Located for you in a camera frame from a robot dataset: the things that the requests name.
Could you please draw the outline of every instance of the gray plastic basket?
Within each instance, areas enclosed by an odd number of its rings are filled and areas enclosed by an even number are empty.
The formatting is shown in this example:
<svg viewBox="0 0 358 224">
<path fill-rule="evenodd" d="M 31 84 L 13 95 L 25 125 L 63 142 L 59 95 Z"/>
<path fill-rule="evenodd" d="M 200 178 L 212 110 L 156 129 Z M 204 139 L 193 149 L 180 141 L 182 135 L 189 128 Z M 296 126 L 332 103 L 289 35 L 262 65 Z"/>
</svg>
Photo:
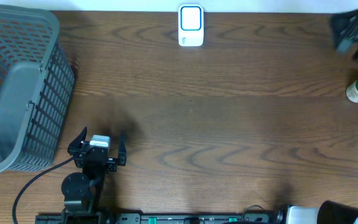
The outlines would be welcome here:
<svg viewBox="0 0 358 224">
<path fill-rule="evenodd" d="M 48 11 L 0 5 L 0 172 L 53 161 L 74 85 L 58 33 Z"/>
</svg>

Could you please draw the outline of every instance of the white cylinder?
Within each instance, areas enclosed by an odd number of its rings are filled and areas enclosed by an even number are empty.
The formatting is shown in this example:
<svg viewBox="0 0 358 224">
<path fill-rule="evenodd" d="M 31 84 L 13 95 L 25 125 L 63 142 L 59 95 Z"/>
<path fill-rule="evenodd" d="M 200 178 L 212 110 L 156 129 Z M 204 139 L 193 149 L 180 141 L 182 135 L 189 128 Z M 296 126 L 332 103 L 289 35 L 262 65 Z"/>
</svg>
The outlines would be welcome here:
<svg viewBox="0 0 358 224">
<path fill-rule="evenodd" d="M 358 103 L 358 90 L 356 88 L 356 82 L 352 83 L 346 90 L 346 96 L 354 103 Z"/>
</svg>

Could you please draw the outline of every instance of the wooden table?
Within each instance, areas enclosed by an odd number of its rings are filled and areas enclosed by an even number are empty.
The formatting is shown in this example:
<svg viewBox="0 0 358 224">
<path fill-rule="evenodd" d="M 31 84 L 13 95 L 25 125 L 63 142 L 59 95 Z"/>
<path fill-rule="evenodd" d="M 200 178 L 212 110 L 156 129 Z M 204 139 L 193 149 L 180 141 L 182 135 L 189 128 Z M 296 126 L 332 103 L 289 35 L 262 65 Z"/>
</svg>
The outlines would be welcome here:
<svg viewBox="0 0 358 224">
<path fill-rule="evenodd" d="M 328 15 L 206 13 L 203 46 L 183 48 L 176 13 L 55 14 L 78 68 L 55 163 L 84 126 L 89 138 L 129 135 L 127 166 L 107 176 L 102 205 L 358 207 L 358 104 L 344 94 L 358 70 L 335 52 Z M 34 182 L 19 223 L 60 212 L 62 180 L 78 171 L 70 163 Z M 13 201 L 34 175 L 0 174 L 0 223 L 12 222 Z"/>
</svg>

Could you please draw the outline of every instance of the white plug-in device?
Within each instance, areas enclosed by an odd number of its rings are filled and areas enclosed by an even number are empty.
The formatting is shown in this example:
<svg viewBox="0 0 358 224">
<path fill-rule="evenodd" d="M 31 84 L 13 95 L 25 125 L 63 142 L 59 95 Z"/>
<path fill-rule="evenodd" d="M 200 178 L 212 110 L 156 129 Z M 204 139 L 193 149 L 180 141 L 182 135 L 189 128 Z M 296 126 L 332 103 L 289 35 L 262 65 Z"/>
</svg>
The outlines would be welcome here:
<svg viewBox="0 0 358 224">
<path fill-rule="evenodd" d="M 183 47 L 204 42 L 204 9 L 199 4 L 184 4 L 178 11 L 178 41 Z"/>
</svg>

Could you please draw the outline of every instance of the wall outlet device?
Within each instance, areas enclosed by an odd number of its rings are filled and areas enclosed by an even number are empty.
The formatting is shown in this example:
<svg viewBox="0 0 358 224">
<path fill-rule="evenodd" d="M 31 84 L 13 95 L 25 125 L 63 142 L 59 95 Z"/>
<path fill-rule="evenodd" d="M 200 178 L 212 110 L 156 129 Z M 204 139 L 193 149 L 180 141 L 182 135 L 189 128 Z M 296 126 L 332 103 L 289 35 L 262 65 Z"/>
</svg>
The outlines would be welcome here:
<svg viewBox="0 0 358 224">
<path fill-rule="evenodd" d="M 178 11 L 178 41 L 183 47 L 197 47 L 204 42 L 204 9 L 199 4 L 184 4 Z"/>
</svg>

